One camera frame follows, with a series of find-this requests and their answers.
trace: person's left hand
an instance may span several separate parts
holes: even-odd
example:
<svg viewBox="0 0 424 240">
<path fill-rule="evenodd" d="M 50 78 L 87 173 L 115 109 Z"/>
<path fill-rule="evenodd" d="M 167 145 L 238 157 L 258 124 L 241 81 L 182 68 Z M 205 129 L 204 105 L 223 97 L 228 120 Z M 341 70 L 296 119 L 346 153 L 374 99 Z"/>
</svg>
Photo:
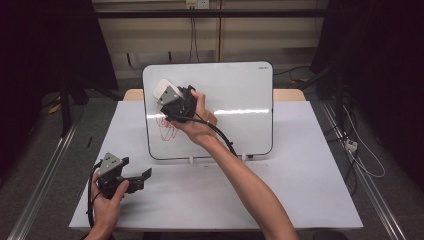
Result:
<svg viewBox="0 0 424 240">
<path fill-rule="evenodd" d="M 94 198 L 99 194 L 97 187 L 98 174 L 94 174 L 91 182 L 91 196 Z M 120 213 L 120 202 L 127 191 L 129 182 L 123 181 L 115 192 L 112 199 L 107 199 L 100 193 L 94 200 L 94 227 L 91 229 L 86 239 L 108 239 L 115 230 Z"/>
</svg>

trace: power outlet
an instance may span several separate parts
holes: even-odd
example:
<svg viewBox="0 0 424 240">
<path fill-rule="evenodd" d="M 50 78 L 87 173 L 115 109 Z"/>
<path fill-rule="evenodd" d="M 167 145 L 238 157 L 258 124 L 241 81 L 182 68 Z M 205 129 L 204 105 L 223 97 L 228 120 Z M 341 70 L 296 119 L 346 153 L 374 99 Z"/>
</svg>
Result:
<svg viewBox="0 0 424 240">
<path fill-rule="evenodd" d="M 197 0 L 186 0 L 187 9 L 197 9 Z"/>
<path fill-rule="evenodd" d="M 197 9 L 209 9 L 209 0 L 197 0 Z"/>
</svg>

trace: white tabletop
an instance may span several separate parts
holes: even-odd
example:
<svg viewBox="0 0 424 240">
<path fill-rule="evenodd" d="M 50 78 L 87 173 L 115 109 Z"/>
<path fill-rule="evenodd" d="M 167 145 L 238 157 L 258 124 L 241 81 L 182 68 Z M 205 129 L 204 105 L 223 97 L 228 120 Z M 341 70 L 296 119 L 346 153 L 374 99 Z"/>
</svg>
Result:
<svg viewBox="0 0 424 240">
<path fill-rule="evenodd" d="M 110 152 L 129 157 L 123 176 L 152 167 L 145 189 L 121 202 L 118 229 L 231 231 L 259 229 L 212 159 L 154 160 L 148 153 L 142 101 L 119 102 L 97 161 Z M 309 102 L 274 103 L 274 145 L 246 162 L 274 191 L 293 225 L 360 228 L 362 222 L 343 183 Z M 87 189 L 70 227 L 88 229 Z"/>
</svg>

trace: black bracket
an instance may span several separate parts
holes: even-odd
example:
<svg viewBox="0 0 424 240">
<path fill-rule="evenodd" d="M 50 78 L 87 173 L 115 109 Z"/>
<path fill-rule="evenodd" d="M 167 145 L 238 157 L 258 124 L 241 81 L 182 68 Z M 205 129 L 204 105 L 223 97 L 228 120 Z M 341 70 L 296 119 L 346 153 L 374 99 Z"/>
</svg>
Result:
<svg viewBox="0 0 424 240">
<path fill-rule="evenodd" d="M 98 185 L 100 191 L 111 199 L 116 192 L 119 184 L 123 181 L 128 180 L 130 185 L 126 193 L 134 193 L 138 190 L 144 189 L 144 181 L 150 178 L 152 175 L 152 169 L 149 168 L 141 176 L 125 178 L 122 177 L 122 168 L 129 163 L 129 158 L 119 159 L 118 157 L 106 153 L 105 159 L 103 159 L 99 171 Z"/>
</svg>

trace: wall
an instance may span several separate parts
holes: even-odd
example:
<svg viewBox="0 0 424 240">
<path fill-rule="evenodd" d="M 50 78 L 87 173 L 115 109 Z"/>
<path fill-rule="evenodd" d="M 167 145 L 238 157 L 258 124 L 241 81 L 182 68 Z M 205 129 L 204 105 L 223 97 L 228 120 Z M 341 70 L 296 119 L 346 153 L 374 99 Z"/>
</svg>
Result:
<svg viewBox="0 0 424 240">
<path fill-rule="evenodd" d="M 211 9 L 315 9 L 328 0 L 210 0 Z M 97 10 L 185 9 L 185 1 L 93 0 Z M 100 19 L 118 79 L 139 77 L 149 64 L 197 62 L 191 45 L 190 19 Z M 310 65 L 318 45 L 322 18 L 195 19 L 201 62 L 266 60 L 276 69 Z M 134 69 L 127 63 L 129 53 Z"/>
</svg>

